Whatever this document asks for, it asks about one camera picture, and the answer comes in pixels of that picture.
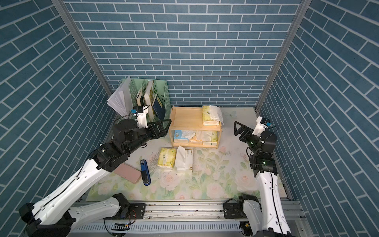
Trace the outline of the yellow floral tissue pack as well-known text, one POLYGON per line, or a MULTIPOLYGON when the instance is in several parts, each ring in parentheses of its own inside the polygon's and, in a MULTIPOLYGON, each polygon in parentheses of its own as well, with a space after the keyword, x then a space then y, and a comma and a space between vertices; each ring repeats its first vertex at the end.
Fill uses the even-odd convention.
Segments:
POLYGON ((163 169, 173 169, 176 159, 176 148, 162 147, 159 153, 158 167, 163 169))

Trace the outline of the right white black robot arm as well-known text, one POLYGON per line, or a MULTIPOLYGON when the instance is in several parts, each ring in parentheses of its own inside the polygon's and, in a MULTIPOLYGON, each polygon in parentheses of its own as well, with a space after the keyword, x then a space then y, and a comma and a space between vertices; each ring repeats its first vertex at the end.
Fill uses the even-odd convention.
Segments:
POLYGON ((254 129, 235 121, 234 135, 247 144, 250 167, 259 188, 260 199, 241 195, 239 202, 253 237, 291 237, 278 190, 278 172, 273 152, 277 136, 269 130, 269 120, 257 121, 254 129))

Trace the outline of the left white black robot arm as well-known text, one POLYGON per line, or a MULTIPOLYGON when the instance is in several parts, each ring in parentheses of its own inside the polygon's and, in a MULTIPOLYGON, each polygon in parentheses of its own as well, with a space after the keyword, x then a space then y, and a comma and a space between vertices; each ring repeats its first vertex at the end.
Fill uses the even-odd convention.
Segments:
POLYGON ((114 138, 89 154, 88 159, 68 180, 36 203, 26 203, 19 208, 26 223, 25 232, 30 237, 65 237, 72 230, 93 221, 130 217, 130 203, 123 194, 84 207, 72 205, 95 183, 111 174, 130 155, 148 141, 165 137, 171 119, 149 122, 139 127, 134 119, 123 119, 112 127, 114 138))

